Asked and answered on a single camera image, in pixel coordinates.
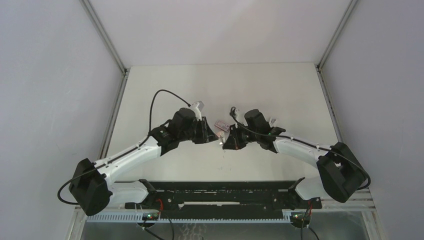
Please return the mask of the red white staple box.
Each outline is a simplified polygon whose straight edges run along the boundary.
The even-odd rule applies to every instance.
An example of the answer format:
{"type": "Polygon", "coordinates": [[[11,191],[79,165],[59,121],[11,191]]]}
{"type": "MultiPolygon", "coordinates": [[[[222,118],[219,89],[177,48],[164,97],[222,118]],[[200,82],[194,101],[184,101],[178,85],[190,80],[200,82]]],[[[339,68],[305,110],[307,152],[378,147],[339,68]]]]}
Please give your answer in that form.
{"type": "Polygon", "coordinates": [[[230,130],[230,125],[227,124],[226,122],[222,121],[222,120],[217,120],[214,124],[214,126],[216,128],[218,128],[219,130],[228,133],[230,130]]]}

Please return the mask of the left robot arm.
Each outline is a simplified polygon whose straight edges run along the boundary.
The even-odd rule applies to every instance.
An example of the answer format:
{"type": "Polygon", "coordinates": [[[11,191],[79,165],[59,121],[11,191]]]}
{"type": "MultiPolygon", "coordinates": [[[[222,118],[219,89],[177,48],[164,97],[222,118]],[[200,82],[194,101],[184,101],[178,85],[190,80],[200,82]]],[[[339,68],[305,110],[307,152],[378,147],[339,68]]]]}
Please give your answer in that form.
{"type": "Polygon", "coordinates": [[[94,216],[113,205],[138,203],[149,209],[157,196],[140,181],[118,182],[137,165],[157,159],[176,149],[181,142],[207,144],[219,138],[207,123],[189,108],[180,108],[171,119],[149,131],[146,138],[107,158],[81,160],[69,182],[69,191],[87,216],[94,216]]]}

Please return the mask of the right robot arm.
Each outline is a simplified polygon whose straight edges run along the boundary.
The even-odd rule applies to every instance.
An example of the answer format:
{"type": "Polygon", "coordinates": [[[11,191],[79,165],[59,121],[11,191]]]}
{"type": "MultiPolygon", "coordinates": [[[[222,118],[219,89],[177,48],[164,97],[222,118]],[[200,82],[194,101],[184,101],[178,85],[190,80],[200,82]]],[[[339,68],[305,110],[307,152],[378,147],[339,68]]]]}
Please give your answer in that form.
{"type": "Polygon", "coordinates": [[[266,151],[291,156],[317,169],[317,177],[301,177],[289,187],[286,204],[292,208],[302,208],[322,197],[345,203],[371,184],[370,175],[343,142],[325,145],[296,137],[284,128],[271,127],[258,109],[244,114],[246,123],[239,121],[239,110],[234,106],[229,115],[235,123],[230,126],[224,150],[241,150],[257,143],[266,151]]]}

